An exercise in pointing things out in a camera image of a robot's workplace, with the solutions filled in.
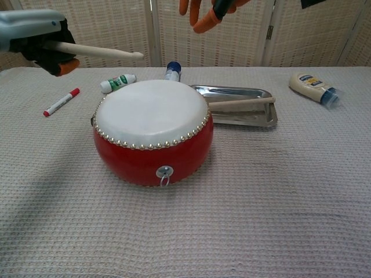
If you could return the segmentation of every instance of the red drum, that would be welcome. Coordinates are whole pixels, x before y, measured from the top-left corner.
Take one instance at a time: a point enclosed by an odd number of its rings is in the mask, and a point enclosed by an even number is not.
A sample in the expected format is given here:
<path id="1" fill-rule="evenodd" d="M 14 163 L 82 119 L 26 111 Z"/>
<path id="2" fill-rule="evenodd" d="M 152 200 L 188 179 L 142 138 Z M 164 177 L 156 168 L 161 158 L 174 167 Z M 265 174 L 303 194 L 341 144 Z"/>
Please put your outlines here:
<path id="1" fill-rule="evenodd" d="M 103 98 L 92 118 L 97 151 L 128 182 L 165 186 L 195 172 L 213 138 L 204 97 L 176 81 L 127 85 Z"/>

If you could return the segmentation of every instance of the table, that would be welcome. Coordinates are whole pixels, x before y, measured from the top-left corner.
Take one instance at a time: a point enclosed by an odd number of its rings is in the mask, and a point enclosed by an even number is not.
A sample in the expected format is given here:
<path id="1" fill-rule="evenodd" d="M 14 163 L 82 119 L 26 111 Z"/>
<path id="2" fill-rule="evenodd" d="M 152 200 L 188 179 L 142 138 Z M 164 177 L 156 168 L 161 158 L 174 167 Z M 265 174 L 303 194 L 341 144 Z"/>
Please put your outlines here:
<path id="1" fill-rule="evenodd" d="M 295 71 L 343 106 L 290 91 Z M 165 68 L 1 75 L 1 277 L 371 277 L 371 68 L 184 68 L 189 85 L 269 91 L 278 125 L 216 125 L 201 169 L 167 188 L 119 180 L 95 150 L 99 83 L 127 73 Z"/>

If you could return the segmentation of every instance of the drumstick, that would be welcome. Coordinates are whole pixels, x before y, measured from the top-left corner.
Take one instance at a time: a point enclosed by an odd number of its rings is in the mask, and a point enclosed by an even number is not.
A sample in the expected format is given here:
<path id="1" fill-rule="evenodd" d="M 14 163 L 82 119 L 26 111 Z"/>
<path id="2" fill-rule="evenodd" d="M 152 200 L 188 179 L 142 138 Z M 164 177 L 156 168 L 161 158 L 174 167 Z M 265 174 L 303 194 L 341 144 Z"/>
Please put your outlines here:
<path id="1" fill-rule="evenodd" d="M 276 99 L 274 97 L 253 98 L 250 100 L 219 101 L 209 103 L 209 107 L 211 111 L 239 112 L 245 111 L 250 105 L 253 104 L 267 104 L 274 103 L 275 101 Z"/>
<path id="2" fill-rule="evenodd" d="M 71 53 L 83 56 L 95 56 L 101 58 L 110 58 L 114 60 L 141 60 L 144 55 L 140 52 L 125 52 L 117 49 L 109 49 L 95 46 L 76 45 L 74 43 L 47 41 L 45 49 L 56 50 L 64 53 Z"/>

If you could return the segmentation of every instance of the metal tray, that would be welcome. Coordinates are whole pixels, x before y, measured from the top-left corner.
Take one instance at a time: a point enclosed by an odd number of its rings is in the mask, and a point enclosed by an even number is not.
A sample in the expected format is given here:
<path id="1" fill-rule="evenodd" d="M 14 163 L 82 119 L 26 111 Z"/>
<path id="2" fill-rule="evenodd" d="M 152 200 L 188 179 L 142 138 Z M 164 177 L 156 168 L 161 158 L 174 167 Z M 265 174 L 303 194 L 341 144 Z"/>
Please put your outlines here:
<path id="1" fill-rule="evenodd" d="M 254 88 L 191 85 L 210 102 L 272 97 L 271 93 Z M 243 126 L 275 126 L 278 118 L 274 103 L 252 105 L 247 112 L 213 112 L 214 123 Z"/>

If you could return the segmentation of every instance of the white drum head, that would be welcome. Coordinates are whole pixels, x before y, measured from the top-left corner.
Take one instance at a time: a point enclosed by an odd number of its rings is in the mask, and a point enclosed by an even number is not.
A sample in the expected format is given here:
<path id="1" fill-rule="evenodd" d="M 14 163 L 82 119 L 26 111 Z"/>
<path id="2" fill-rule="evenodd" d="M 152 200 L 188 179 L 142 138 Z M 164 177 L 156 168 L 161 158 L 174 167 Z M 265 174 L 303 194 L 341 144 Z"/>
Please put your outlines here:
<path id="1" fill-rule="evenodd" d="M 176 81 L 150 80 L 107 95 L 96 111 L 95 125 L 112 142 L 152 149 L 192 137 L 208 117 L 207 102 L 193 88 Z"/>

